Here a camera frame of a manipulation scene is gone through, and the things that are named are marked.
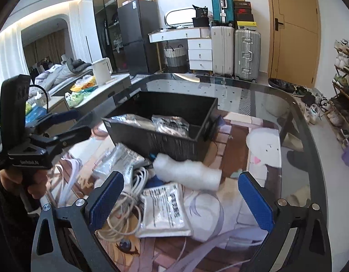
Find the person's left hand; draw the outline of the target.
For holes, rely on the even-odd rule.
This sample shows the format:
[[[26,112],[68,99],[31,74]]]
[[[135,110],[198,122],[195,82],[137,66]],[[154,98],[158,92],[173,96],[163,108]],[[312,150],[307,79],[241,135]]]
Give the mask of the person's left hand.
[[[18,168],[0,170],[0,181],[5,190],[19,194],[20,189],[26,189],[34,199],[41,199],[47,190],[47,170],[38,170],[34,174],[22,172]]]

